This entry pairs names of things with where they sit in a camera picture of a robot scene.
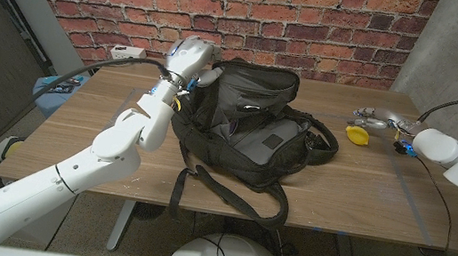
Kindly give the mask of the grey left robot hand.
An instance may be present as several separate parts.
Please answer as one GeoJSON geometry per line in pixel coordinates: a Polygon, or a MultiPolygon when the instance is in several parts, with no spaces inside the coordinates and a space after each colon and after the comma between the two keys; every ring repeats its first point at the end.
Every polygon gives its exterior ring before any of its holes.
{"type": "Polygon", "coordinates": [[[197,87],[206,87],[221,76],[221,68],[204,70],[211,61],[221,61],[222,49],[200,36],[189,36],[176,41],[170,47],[165,60],[168,77],[163,77],[150,91],[152,96],[170,99],[186,91],[194,82],[197,87]]]}

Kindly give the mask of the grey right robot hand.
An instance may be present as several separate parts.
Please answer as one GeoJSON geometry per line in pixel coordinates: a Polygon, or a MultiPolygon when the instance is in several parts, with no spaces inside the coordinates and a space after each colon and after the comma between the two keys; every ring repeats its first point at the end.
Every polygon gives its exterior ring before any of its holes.
{"type": "Polygon", "coordinates": [[[392,128],[401,131],[405,135],[411,135],[411,137],[425,129],[420,122],[413,122],[406,119],[405,116],[401,116],[386,108],[359,108],[353,113],[358,117],[356,119],[350,119],[348,125],[379,130],[392,128]]]}

